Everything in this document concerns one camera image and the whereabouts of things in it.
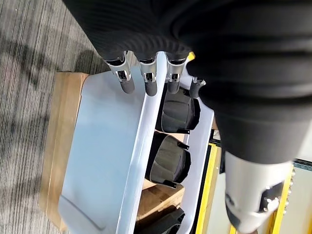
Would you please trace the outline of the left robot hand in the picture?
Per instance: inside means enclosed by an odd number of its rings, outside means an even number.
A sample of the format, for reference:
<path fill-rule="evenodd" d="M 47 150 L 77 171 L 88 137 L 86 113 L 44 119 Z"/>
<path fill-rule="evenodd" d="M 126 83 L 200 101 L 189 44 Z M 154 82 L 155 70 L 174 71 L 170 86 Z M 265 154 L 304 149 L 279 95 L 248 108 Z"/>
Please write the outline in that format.
<path fill-rule="evenodd" d="M 204 81 L 225 150 L 226 211 L 241 233 L 277 209 L 291 162 L 312 131 L 309 0 L 66 0 L 98 54 L 150 62 L 156 52 Z"/>

